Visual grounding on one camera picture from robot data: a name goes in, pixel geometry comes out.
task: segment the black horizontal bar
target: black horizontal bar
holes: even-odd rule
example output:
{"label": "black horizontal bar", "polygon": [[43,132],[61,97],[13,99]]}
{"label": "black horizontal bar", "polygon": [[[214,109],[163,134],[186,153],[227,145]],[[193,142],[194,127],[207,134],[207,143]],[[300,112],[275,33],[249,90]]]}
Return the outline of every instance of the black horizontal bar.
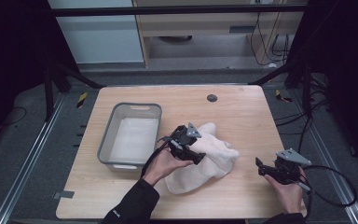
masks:
{"label": "black horizontal bar", "polygon": [[320,6],[307,4],[280,5],[216,5],[216,6],[176,6],[176,7],[98,7],[98,8],[60,8],[34,10],[31,13],[49,14],[54,17],[84,16],[124,16],[154,14],[194,14],[194,13],[239,13],[239,12],[295,12],[306,11]]}

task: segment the hand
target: hand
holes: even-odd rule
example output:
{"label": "hand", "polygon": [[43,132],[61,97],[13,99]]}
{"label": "hand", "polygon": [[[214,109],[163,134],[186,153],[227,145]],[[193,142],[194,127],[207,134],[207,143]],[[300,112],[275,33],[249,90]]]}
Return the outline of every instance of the hand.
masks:
{"label": "hand", "polygon": [[[300,178],[304,181],[305,174],[301,167],[300,173],[302,175]],[[275,189],[285,214],[301,212],[302,188],[297,183],[282,185],[270,175],[264,175],[264,177]]]}
{"label": "hand", "polygon": [[160,179],[170,175],[177,168],[186,167],[193,163],[193,161],[179,161],[172,156],[169,149],[162,149],[147,167],[143,179],[151,186],[155,186]]}

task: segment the wooden tabletop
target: wooden tabletop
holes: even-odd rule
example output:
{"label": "wooden tabletop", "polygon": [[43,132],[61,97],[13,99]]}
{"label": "wooden tabletop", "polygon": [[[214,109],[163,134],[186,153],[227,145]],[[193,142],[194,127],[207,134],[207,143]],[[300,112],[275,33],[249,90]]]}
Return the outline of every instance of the wooden tabletop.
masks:
{"label": "wooden tabletop", "polygon": [[[217,96],[209,102],[207,96]],[[210,179],[198,189],[171,194],[163,180],[152,218],[266,218],[282,211],[268,182],[257,173],[255,157],[272,165],[275,152],[284,150],[264,92],[258,86],[143,86],[100,90],[61,198],[59,218],[103,218],[116,206],[139,173],[113,172],[97,159],[112,108],[122,102],[156,103],[162,108],[159,137],[190,121],[196,126],[214,122],[216,137],[240,152],[233,170]]]}

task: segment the black mechanical device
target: black mechanical device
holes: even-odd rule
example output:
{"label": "black mechanical device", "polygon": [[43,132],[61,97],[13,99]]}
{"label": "black mechanical device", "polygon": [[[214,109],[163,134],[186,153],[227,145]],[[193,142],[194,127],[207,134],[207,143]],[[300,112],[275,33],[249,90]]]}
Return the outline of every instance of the black mechanical device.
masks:
{"label": "black mechanical device", "polygon": [[190,146],[197,141],[197,138],[201,138],[201,134],[189,122],[188,127],[185,125],[178,126],[169,137],[164,137],[163,140],[166,141],[164,145],[168,144],[175,158],[199,164],[206,154],[190,150]]}
{"label": "black mechanical device", "polygon": [[309,160],[291,148],[275,154],[277,155],[274,162],[275,167],[264,165],[258,158],[255,158],[255,164],[258,166],[259,175],[270,175],[283,185],[296,183],[300,180],[300,164],[311,165]]}

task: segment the wall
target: wall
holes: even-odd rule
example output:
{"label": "wall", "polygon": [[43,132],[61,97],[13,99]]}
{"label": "wall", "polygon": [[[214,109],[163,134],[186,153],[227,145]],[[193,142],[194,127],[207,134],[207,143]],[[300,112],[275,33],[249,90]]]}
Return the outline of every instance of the wall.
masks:
{"label": "wall", "polygon": [[[132,7],[131,0],[48,0],[51,8]],[[134,16],[57,18],[76,63],[142,63]]]}

